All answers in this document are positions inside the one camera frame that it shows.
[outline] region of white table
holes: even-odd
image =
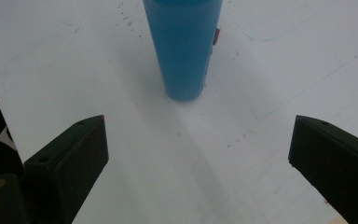
[[[206,87],[164,93],[141,0],[0,0],[0,106],[21,158],[105,115],[110,162],[74,223],[313,224],[297,114],[358,136],[358,1],[225,0]]]

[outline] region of white surface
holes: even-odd
[[[165,94],[138,0],[0,0],[0,106],[23,160],[105,115],[81,223],[313,224],[338,216],[287,162],[297,114],[358,136],[358,1],[227,0],[204,92]]]

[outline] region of blue cylinder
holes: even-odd
[[[163,76],[175,101],[200,96],[222,0],[144,0]]]

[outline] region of blue bottle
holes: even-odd
[[[200,96],[222,0],[144,0],[164,79],[175,101]]]

